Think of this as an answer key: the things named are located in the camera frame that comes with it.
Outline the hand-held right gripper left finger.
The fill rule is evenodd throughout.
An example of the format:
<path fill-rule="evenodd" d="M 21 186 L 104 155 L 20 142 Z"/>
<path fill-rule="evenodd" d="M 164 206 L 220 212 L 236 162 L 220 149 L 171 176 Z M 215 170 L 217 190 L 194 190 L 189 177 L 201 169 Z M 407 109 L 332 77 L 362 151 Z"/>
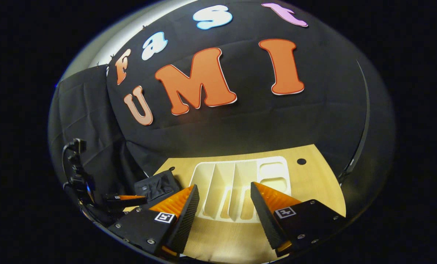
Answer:
<path fill-rule="evenodd" d="M 199 190 L 192 184 L 158 204 L 133 209 L 108 230 L 149 254 L 182 254 L 199 204 Z"/>

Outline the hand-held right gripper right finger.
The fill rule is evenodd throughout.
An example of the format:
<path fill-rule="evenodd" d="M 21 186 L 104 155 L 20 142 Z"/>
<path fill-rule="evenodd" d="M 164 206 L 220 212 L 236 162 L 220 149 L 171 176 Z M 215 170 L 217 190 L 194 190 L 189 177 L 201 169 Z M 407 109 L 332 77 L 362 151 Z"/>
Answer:
<path fill-rule="evenodd" d="M 258 182 L 250 184 L 250 197 L 278 257 L 315 247 L 339 232 L 347 222 L 346 217 L 317 199 L 301 202 Z"/>

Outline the black schoolbag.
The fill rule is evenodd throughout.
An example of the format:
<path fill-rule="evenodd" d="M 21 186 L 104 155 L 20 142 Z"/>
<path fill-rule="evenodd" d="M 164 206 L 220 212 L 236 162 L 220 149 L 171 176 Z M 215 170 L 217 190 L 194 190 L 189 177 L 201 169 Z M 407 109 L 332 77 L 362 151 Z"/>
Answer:
<path fill-rule="evenodd" d="M 168 170 L 136 182 L 134 184 L 135 194 L 146 197 L 147 204 L 154 206 L 180 192 L 182 187 L 173 176 L 174 169 L 175 167 L 170 167 Z"/>

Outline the white bookshelf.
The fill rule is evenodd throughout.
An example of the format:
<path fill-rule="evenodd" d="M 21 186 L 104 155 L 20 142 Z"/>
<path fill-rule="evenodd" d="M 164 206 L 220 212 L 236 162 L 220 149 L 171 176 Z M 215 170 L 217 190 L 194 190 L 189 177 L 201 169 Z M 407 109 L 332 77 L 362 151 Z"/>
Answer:
<path fill-rule="evenodd" d="M 197 164 L 190 181 L 197 185 L 200 194 L 196 216 L 215 221 L 258 223 L 250 197 L 250 184 L 254 181 L 291 195 L 284 157 Z"/>

